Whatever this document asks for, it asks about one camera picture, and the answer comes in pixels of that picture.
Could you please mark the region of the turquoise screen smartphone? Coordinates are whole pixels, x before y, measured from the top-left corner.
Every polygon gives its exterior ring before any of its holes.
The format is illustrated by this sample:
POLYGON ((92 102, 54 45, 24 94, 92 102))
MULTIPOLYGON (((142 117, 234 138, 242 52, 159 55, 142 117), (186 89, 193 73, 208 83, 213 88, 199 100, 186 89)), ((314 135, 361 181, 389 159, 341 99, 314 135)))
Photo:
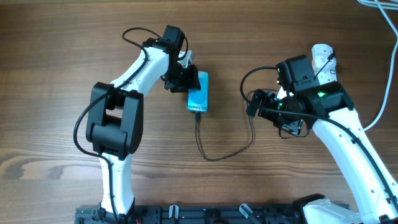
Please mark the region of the turquoise screen smartphone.
POLYGON ((187 110, 194 112, 207 113, 208 112, 208 72, 199 71, 198 81, 201 90, 189 90, 187 100, 187 110))

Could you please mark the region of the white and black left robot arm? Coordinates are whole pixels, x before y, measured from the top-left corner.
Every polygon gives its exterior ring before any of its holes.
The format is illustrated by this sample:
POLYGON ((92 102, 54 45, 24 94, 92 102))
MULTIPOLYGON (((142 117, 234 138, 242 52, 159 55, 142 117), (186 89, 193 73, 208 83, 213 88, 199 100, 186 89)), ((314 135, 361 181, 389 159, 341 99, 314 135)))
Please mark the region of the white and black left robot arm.
POLYGON ((98 210, 104 222, 136 221, 130 163, 142 139, 146 94, 157 80, 172 93, 201 89, 192 51, 181 51, 187 43, 180 28, 167 25, 162 35, 138 46, 138 58, 120 77, 92 88, 90 104, 81 115, 88 118, 90 155, 101 163, 104 195, 98 210))

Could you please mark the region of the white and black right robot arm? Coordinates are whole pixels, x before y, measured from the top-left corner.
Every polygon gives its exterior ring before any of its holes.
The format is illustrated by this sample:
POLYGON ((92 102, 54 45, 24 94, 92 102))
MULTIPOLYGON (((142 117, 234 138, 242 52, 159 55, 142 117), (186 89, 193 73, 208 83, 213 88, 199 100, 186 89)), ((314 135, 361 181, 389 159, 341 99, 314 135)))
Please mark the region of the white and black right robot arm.
POLYGON ((256 90, 247 99, 249 116, 258 115, 296 135, 296 121, 327 147, 348 183, 358 211, 313 194, 293 203, 295 223, 397 223, 397 181, 370 143, 354 103, 338 81, 319 82, 308 58, 288 58, 273 67, 285 97, 256 90))

